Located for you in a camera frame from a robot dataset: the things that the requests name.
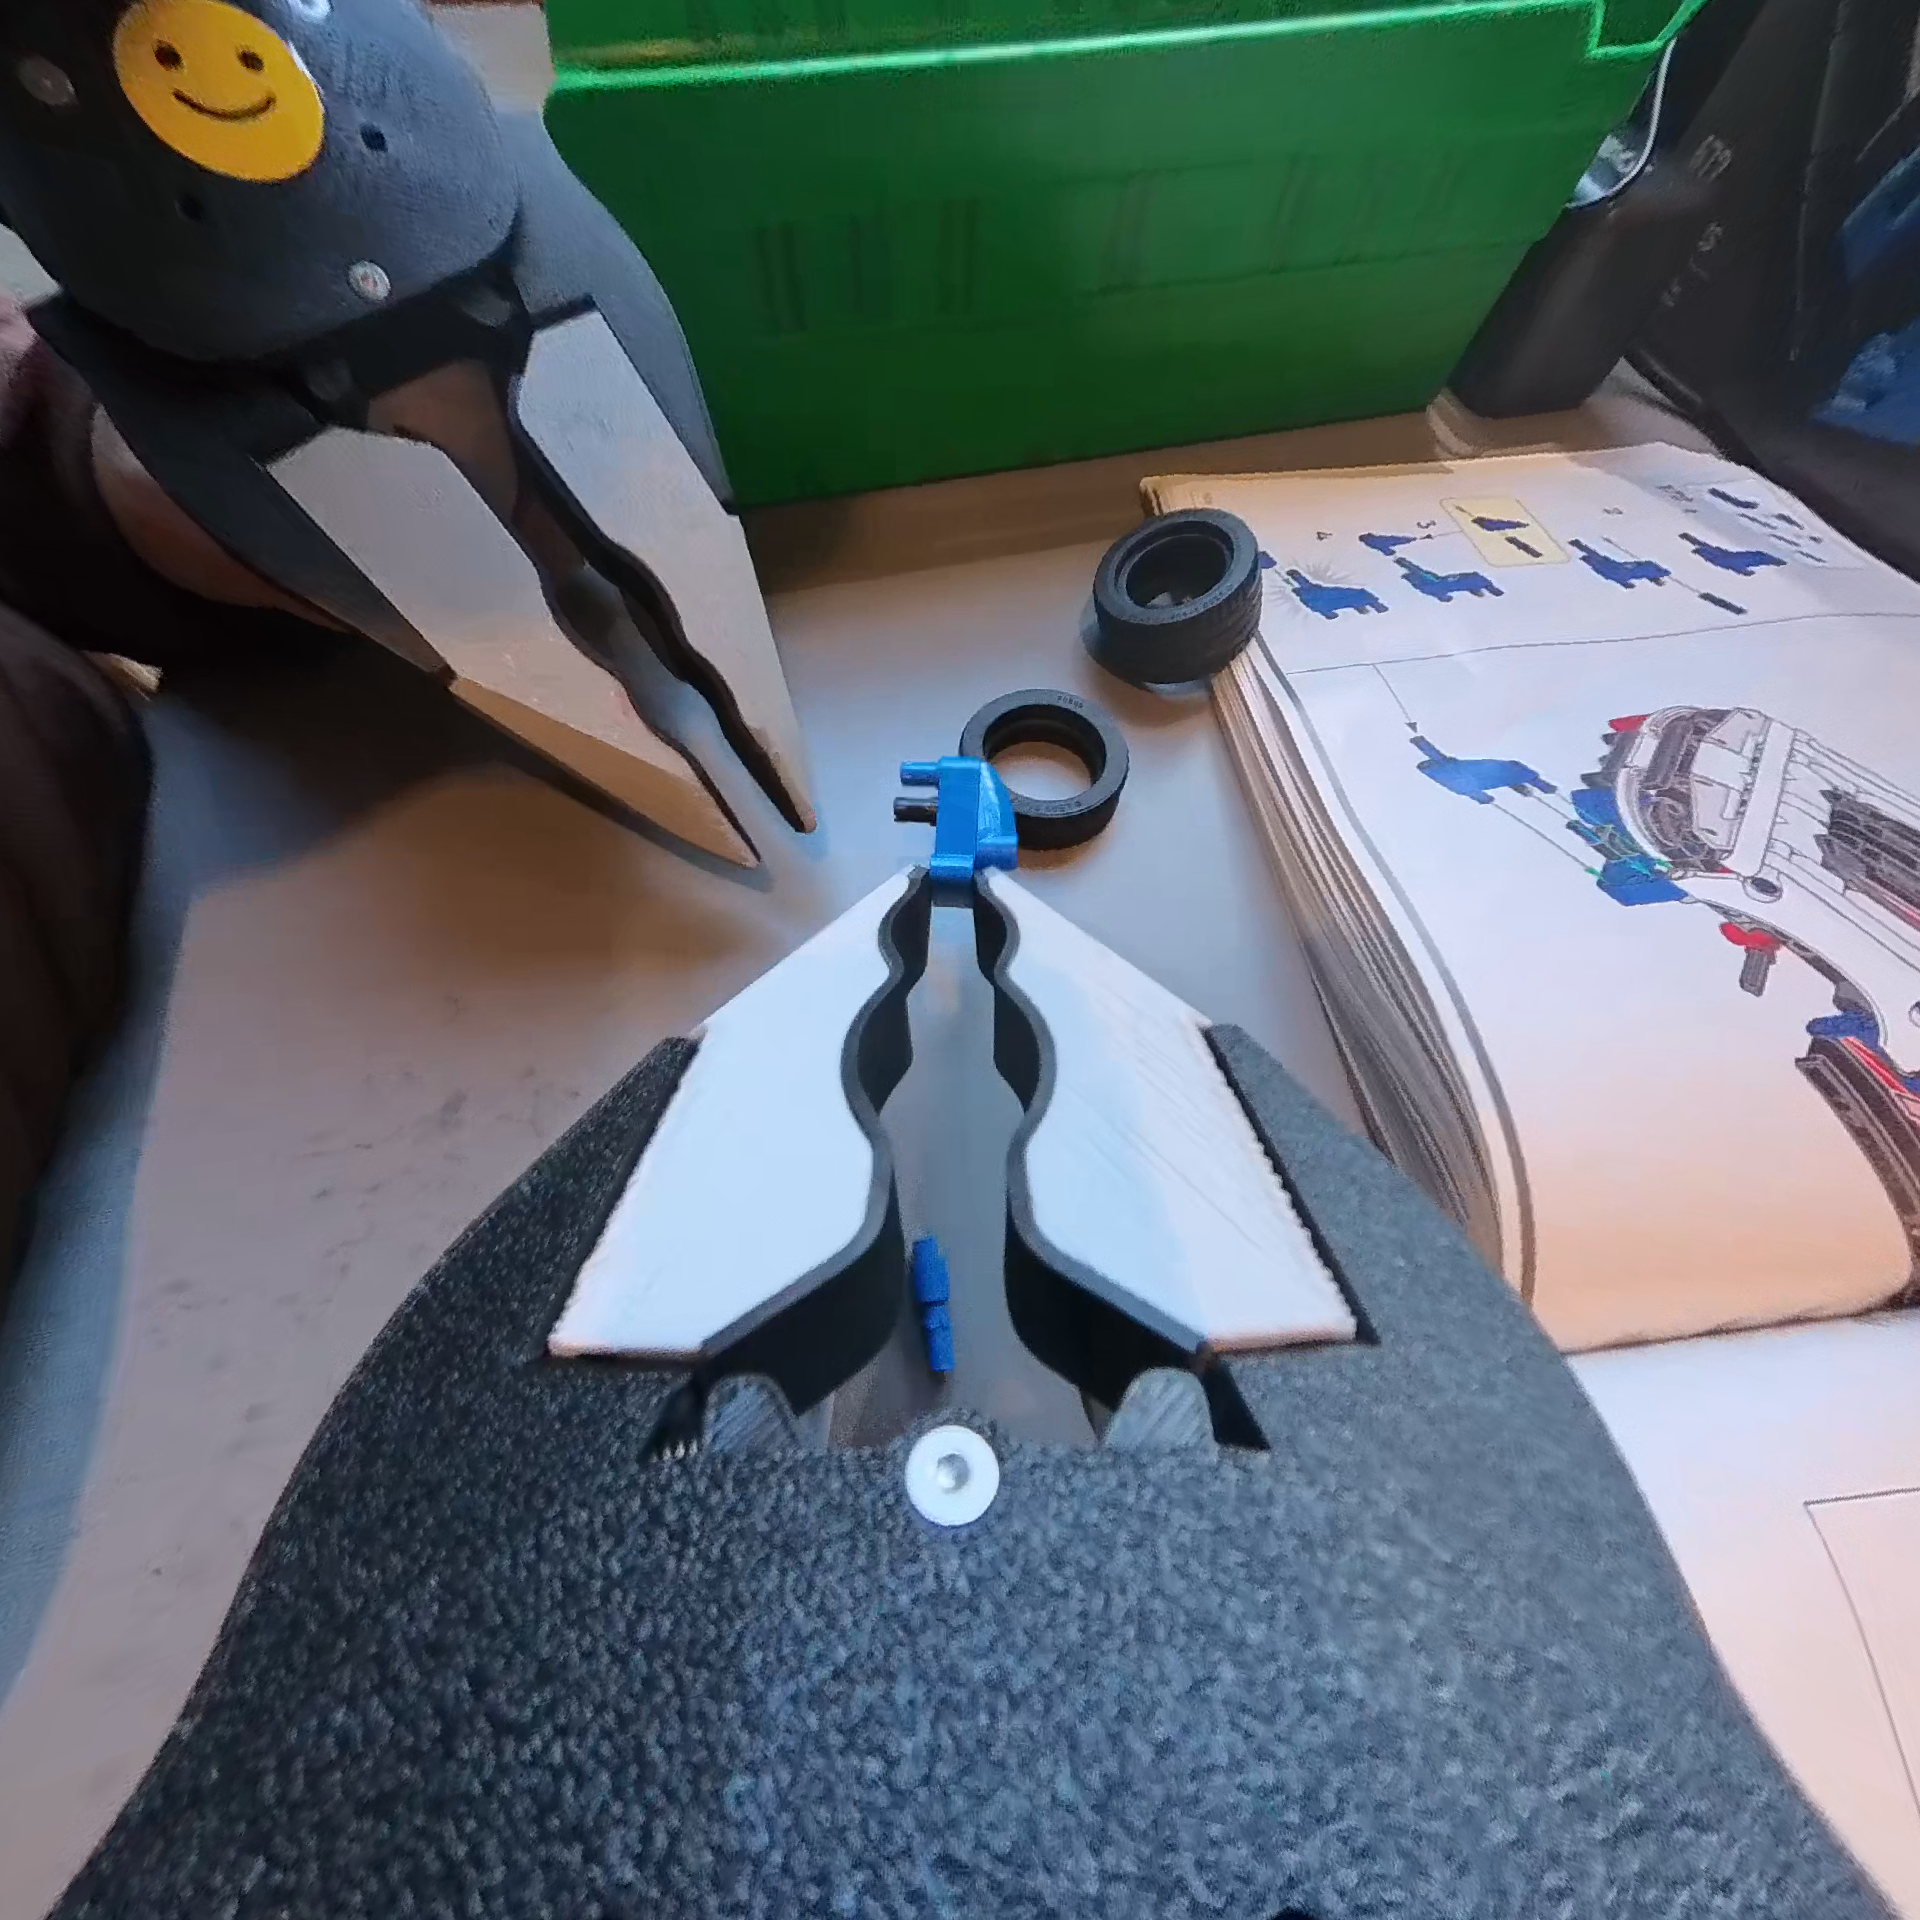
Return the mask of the grey desk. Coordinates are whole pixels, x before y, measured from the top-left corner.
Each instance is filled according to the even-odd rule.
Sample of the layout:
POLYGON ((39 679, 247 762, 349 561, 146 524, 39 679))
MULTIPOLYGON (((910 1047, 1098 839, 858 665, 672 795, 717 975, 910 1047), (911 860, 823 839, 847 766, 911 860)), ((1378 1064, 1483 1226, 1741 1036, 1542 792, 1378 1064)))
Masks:
POLYGON ((1359 1122, 1207 694, 1127 689, 1079 632, 1145 473, 1423 464, 1448 423, 752 512, 819 820, 729 776, 753 871, 565 795, 374 644, 248 610, 166 665, 126 1019, 6 1306, 3 1793, 126 1793, 398 1304, 649 1047, 923 848, 897 762, 1007 689, 1109 707, 1134 758, 1112 828, 1026 886, 1359 1122))

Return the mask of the person's left forearm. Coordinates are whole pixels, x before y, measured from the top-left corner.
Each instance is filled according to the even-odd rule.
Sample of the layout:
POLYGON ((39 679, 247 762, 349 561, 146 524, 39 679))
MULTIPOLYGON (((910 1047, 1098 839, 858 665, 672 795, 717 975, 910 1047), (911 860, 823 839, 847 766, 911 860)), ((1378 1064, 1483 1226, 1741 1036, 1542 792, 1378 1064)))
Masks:
POLYGON ((155 577, 94 470, 94 398, 2 292, 2 600, 65 647, 161 670, 155 577))

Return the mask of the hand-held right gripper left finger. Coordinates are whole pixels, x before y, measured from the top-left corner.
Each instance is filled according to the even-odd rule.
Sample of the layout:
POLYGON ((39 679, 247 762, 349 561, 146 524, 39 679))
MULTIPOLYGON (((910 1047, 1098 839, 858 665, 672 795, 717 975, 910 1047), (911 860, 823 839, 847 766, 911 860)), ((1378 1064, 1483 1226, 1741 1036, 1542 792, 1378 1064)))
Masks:
POLYGON ((905 870, 701 1022, 551 1358, 761 1376, 803 1418, 886 1347, 905 1236, 880 1114, 914 1058, 930 907, 905 870))

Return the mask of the open instruction booklet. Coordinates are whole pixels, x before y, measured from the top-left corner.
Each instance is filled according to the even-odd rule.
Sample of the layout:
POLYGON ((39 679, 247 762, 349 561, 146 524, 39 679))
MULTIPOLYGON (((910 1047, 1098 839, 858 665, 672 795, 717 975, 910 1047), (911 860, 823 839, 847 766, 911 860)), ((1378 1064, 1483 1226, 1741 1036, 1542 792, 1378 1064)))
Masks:
POLYGON ((1914 579, 1667 444, 1142 502, 1253 534, 1216 714, 1371 1135, 1914 1916, 1914 579))

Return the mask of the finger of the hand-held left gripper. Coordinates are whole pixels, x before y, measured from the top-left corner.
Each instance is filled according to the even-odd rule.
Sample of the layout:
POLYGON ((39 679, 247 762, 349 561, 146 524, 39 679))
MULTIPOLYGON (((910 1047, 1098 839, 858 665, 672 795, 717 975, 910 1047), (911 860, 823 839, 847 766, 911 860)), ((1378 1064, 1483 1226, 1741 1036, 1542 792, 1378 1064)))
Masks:
POLYGON ((600 312, 533 330, 512 436, 533 496, 658 673, 705 708, 782 819, 814 832, 800 720, 747 539, 600 312))
POLYGON ((696 762, 566 634, 534 559, 443 448, 330 427, 271 478, 421 634, 470 714, 689 848, 759 866, 696 762))

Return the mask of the black car picture box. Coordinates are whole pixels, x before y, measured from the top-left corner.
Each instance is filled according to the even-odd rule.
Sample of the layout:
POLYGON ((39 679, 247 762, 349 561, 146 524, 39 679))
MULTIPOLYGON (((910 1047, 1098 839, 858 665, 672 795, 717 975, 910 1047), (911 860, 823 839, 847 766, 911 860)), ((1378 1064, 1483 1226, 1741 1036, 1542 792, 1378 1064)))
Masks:
POLYGON ((1914 577, 1914 2, 1699 4, 1659 151, 1702 191, 1629 361, 1719 451, 1914 577))

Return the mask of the person's left hand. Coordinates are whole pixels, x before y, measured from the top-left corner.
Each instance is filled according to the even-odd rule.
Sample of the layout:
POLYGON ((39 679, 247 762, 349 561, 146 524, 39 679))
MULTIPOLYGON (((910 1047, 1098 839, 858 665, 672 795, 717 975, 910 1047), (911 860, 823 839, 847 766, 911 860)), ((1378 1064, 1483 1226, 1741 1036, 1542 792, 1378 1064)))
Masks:
POLYGON ((86 459, 111 529, 161 580, 209 604, 271 610, 305 628, 346 634, 323 610, 253 575, 189 519, 158 488, 101 402, 91 404, 86 459))

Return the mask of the black toy tyre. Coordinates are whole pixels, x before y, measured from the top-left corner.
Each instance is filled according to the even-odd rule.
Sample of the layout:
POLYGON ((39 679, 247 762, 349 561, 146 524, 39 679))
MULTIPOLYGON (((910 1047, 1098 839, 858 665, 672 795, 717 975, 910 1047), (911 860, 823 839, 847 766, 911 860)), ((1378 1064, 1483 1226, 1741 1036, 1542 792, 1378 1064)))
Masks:
POLYGON ((1135 689, 1210 681, 1256 636, 1258 546, 1231 512, 1142 519, 1093 579, 1093 659, 1135 689))
POLYGON ((1131 754, 1109 712, 1062 689, 1019 689, 978 707, 958 751, 997 774, 997 758, 1011 748, 1053 748, 1074 759, 1085 779, 1059 799, 1033 799, 1007 786, 1021 851, 1070 851, 1098 838, 1120 802, 1131 754))

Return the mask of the black case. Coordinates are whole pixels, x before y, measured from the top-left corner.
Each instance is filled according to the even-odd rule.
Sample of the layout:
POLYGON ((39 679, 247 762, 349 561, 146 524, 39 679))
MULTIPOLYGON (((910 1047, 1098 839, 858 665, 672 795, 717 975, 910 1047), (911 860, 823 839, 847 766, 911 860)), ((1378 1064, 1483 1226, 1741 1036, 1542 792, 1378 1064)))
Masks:
POLYGON ((1709 191, 1659 155, 1613 194, 1563 207, 1461 354, 1448 390, 1480 418, 1590 398, 1679 272, 1709 191))

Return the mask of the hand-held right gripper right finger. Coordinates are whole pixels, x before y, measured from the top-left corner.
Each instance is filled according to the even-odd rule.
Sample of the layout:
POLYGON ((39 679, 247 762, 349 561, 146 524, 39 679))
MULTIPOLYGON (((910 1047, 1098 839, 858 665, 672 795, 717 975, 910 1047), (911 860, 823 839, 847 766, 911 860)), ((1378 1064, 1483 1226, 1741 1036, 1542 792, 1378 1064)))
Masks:
POLYGON ((1005 874, 978 879, 974 932, 1021 1110, 1003 1180, 1021 1345, 1111 1418, 1173 1374, 1202 1418, 1246 1419, 1231 1361, 1354 1343, 1210 1022, 1005 874))

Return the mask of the green storage bin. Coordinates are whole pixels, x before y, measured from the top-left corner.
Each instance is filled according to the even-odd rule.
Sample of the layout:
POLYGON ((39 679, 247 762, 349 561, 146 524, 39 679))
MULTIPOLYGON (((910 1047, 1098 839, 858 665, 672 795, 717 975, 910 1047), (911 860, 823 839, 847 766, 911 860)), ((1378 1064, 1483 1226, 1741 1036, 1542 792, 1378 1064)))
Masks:
POLYGON ((551 2, 745 508, 1419 412, 1697 4, 551 2))

